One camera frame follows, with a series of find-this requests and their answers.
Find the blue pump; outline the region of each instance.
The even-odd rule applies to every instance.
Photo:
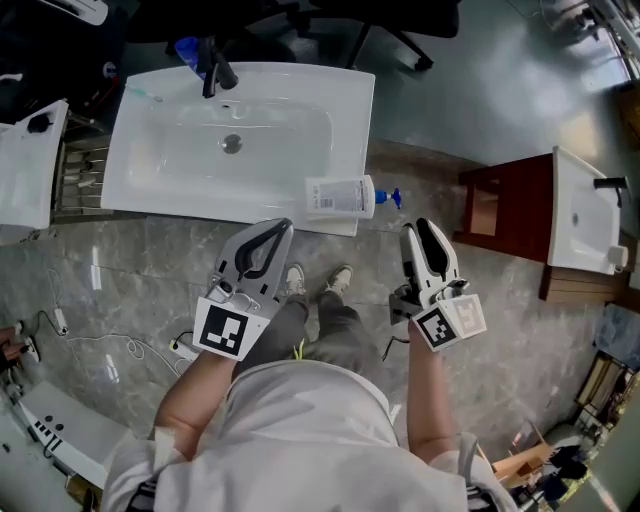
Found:
[[[376,204],[386,203],[387,199],[393,199],[398,207],[398,210],[402,207],[402,197],[400,196],[400,189],[395,189],[393,194],[389,194],[384,190],[376,189]]]

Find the charger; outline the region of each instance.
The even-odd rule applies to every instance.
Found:
[[[61,336],[66,336],[69,332],[69,328],[67,327],[67,321],[64,318],[64,313],[60,308],[56,308],[53,310],[56,315],[56,322],[58,323],[58,333]]]

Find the label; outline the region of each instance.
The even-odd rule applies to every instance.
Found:
[[[339,181],[313,186],[313,198],[318,210],[364,212],[365,191],[362,181]]]

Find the sink basin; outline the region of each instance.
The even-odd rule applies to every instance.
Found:
[[[618,245],[620,208],[613,189],[593,188],[606,176],[559,146],[553,148],[553,222],[547,263],[613,274],[607,258]]]
[[[297,229],[355,235],[355,219],[307,218],[305,178],[364,174],[374,76],[231,66],[238,85],[210,99],[186,66],[128,79],[101,206],[248,223],[288,217]]]

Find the small sink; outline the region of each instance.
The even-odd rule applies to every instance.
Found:
[[[613,189],[593,187],[606,176],[564,148],[553,148],[553,222],[547,263],[613,274],[607,258],[618,245],[620,208]]]

